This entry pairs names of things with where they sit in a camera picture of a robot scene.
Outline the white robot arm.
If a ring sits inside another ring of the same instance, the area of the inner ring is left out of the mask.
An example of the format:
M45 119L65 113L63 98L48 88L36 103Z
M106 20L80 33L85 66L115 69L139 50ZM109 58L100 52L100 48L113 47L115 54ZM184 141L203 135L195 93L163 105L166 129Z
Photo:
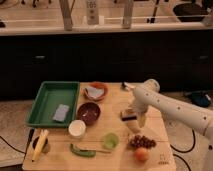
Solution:
M145 114L152 106L206 137L209 147L203 171L213 171L213 110L160 94L160 85L155 79L133 85L130 90L134 97L132 108L138 115Z

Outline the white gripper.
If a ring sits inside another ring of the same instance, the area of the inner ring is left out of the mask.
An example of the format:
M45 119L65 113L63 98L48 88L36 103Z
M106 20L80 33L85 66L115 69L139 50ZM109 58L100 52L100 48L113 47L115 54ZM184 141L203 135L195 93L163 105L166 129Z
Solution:
M148 111L148 106L144 103L140 103L138 100L133 100L130 104L130 107L133 109L134 113L137 116L139 127L145 126L146 115L145 113Z

